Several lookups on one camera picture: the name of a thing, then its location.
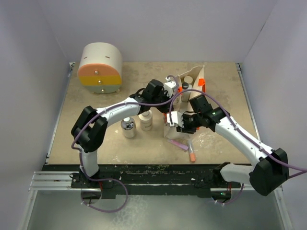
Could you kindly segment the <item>white square bottle black cap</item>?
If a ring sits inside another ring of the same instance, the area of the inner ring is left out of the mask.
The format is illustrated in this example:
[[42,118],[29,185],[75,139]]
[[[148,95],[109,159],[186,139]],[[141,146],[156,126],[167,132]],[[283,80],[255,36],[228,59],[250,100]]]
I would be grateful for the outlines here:
[[191,89],[191,88],[192,88],[191,84],[188,84],[186,82],[182,83],[182,90],[188,90],[188,89]]

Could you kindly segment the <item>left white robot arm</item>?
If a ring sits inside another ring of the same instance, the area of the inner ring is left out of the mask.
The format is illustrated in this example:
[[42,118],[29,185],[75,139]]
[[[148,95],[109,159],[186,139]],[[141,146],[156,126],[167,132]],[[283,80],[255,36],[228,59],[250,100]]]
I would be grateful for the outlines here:
[[174,80],[166,83],[150,80],[146,87],[137,90],[122,102],[98,109],[91,106],[84,108],[71,130],[71,148],[79,152],[82,183],[93,188],[99,181],[104,181],[98,177],[97,155],[109,127],[125,118],[147,112],[152,107],[166,113],[172,108],[170,103],[177,90],[178,83]]

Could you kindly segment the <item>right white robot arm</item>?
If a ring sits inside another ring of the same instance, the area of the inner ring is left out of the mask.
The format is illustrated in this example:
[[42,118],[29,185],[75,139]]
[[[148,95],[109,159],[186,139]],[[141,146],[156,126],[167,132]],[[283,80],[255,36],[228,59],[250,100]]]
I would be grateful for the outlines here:
[[287,167],[287,153],[256,139],[243,129],[222,107],[212,108],[204,95],[190,100],[190,114],[173,111],[169,115],[169,124],[177,132],[193,134],[199,127],[209,128],[222,136],[237,148],[250,165],[223,163],[215,170],[213,182],[217,187],[225,187],[230,182],[249,184],[262,196],[267,196],[290,175]]

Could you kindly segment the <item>canvas bag with orange handles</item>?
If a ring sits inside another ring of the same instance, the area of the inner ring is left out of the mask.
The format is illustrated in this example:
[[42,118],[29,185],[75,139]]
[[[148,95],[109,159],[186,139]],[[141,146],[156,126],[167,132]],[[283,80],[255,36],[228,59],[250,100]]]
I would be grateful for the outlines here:
[[[184,77],[191,76],[193,78],[192,89],[200,90],[206,92],[206,81],[204,77],[204,65],[195,66],[189,71],[186,71],[182,74],[176,76],[176,79],[179,83],[179,91],[182,90],[182,83],[184,83]],[[185,92],[178,96],[174,101],[174,110],[180,113],[185,111],[192,111],[192,106],[189,102],[190,99],[200,95],[198,92]],[[189,139],[192,134],[179,133],[176,131],[175,127],[170,127],[166,121],[164,121],[164,137],[168,139]]]

